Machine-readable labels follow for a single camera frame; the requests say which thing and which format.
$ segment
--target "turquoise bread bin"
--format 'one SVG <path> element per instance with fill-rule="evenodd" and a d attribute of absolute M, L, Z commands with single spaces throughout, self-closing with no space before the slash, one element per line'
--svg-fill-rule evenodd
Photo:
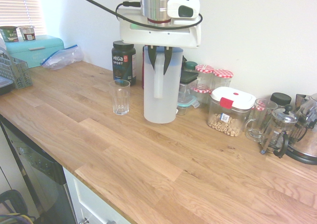
<path fill-rule="evenodd" d="M 40 66 L 47 57 L 54 52 L 64 49 L 64 42 L 60 38 L 41 35 L 36 40 L 6 43 L 6 50 L 11 57 L 24 60 L 29 68 Z"/>

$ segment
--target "empty glass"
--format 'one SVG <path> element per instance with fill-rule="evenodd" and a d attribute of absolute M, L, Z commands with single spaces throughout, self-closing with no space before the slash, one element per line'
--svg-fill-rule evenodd
<path fill-rule="evenodd" d="M 252 122 L 251 128 L 245 133 L 246 137 L 250 140 L 260 142 L 262 134 L 272 116 L 272 112 L 277 107 L 277 104 L 269 99 L 257 99 L 252 119 L 249 119 L 245 125 L 247 127 L 248 123 Z"/>
<path fill-rule="evenodd" d="M 113 112 L 117 115 L 125 115 L 129 112 L 130 82 L 118 79 L 109 83 L 112 96 Z"/>

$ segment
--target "window blind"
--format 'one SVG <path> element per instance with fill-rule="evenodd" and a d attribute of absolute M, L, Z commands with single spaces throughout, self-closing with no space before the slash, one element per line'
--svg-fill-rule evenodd
<path fill-rule="evenodd" d="M 34 26 L 35 35 L 46 34 L 40 1 L 0 0 L 0 26 L 23 25 Z"/>

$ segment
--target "stainless steel kettle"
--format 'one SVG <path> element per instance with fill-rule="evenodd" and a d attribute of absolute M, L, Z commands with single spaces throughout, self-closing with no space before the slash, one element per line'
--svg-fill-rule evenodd
<path fill-rule="evenodd" d="M 317 94 L 297 98 L 296 104 L 301 104 L 296 109 L 298 122 L 290 134 L 286 154 L 302 163 L 317 165 Z"/>

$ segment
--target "dishwasher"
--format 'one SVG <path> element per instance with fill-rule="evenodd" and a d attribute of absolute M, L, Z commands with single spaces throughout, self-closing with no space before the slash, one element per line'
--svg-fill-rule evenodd
<path fill-rule="evenodd" d="M 2 129 L 19 164 L 43 224 L 76 224 L 63 167 L 1 117 Z"/>

